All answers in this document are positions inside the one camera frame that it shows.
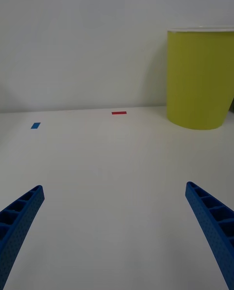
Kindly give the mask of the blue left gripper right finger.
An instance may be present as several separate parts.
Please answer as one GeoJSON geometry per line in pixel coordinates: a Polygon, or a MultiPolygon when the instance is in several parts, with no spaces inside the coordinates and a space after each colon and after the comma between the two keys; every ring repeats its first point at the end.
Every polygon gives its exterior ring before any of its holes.
{"type": "Polygon", "coordinates": [[[186,184],[185,197],[228,289],[234,289],[234,211],[193,182],[186,184]]]}

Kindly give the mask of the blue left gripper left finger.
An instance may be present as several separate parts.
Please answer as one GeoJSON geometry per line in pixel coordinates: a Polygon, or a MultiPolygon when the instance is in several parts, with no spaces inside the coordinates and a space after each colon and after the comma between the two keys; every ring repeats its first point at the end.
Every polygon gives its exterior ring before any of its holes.
{"type": "Polygon", "coordinates": [[[4,289],[29,228],[44,201],[38,185],[0,212],[0,289],[4,289]]]}

